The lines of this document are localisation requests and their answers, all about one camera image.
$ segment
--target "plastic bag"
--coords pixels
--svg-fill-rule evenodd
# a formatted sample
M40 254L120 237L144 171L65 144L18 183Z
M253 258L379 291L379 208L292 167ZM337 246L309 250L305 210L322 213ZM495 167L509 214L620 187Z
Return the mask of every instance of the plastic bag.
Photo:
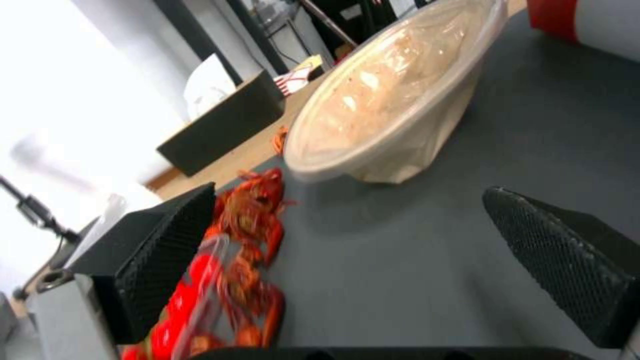
M505 20L503 0L440 0L364 45L296 119L285 148L293 173L400 183L426 168L460 120Z

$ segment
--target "plastic container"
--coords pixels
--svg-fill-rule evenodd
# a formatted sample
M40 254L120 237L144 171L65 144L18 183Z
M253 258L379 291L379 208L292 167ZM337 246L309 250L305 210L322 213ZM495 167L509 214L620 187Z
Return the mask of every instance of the plastic container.
M284 151L292 173L401 183L428 167L506 19L505 0L439 0L363 45L294 122Z
M217 236L220 240L215 252L218 254L219 264L222 265L220 271L224 271L235 259L241 246L239 242L229 241L227 235ZM264 281L264 274L261 274L261 280ZM261 329L264 326L264 317L252 317L255 325ZM235 334L231 328L228 316L222 311L222 304L218 296L215 286L207 288L206 292L198 300L187 326L180 332L173 350L172 360L186 360L191 357L193 340L197 336L200 341L209 341L209 345L213 341L222 341L220 346L234 346Z
M207 266L224 266L225 260L228 258L229 237L226 234L206 239L203 244L211 244L213 246L211 255L212 261ZM224 271L223 267L215 269L215 271ZM178 340L175 343L172 360L183 360L191 357L191 342L195 336L205 333L212 333L213 329L218 326L218 320L221 314L221 304L216 293L214 284L210 284L199 298L188 324L180 331Z

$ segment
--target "metal pole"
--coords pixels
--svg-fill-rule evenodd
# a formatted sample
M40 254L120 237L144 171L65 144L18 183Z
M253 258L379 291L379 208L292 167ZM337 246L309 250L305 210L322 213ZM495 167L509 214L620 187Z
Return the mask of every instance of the metal pole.
M11 194L11 196L15 197L18 201L23 201L25 196L20 193L20 190L16 189L9 180L5 179L2 175L0 175L0 186L6 189L7 192Z
M302 4L302 6L304 6L310 13L312 13L313 15L315 15L320 21L322 21L322 23L324 25L326 25L327 28L329 28L329 30L331 30L333 33L335 33L339 38L342 39L342 41L344 41L345 43L351 45L354 49L356 47L358 47L358 43L356 43L355 41L353 41L353 39L351 39L349 37L349 35L347 35L347 33L345 33L342 29L340 29L340 27L338 25L336 25L336 23L333 22L333 20L331 20L331 18L329 18L329 16L327 16L319 7L316 6L316 4L314 4L313 2L311 2L311 0L300 0L300 3Z

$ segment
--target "gray table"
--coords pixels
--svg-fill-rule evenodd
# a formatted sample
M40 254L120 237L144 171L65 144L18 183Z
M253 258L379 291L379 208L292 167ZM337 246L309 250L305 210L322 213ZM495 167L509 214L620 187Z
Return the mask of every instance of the gray table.
M457 130L399 186L285 170L286 236L268 277L286 294L279 344L599 350L511 255L481 195L499 184L592 213L640 240L640 65L513 17Z

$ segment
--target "cooked crawfish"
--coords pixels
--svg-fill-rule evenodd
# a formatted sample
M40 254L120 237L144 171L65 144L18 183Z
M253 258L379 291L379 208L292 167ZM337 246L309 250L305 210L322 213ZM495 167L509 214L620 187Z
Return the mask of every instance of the cooked crawfish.
M243 173L245 181L227 190L216 199L214 223L207 230L208 238L216 233L228 233L232 239L252 247L257 260L269 266L275 258L284 228L277 213L282 207L284 183L282 171L273 168L262 174ZM260 243L267 244L267 254L259 252Z
M218 279L218 295L236 332L236 345L268 347L282 320L284 295L260 279L250 259L251 250L243 248ZM252 320L260 316L264 316L262 329Z

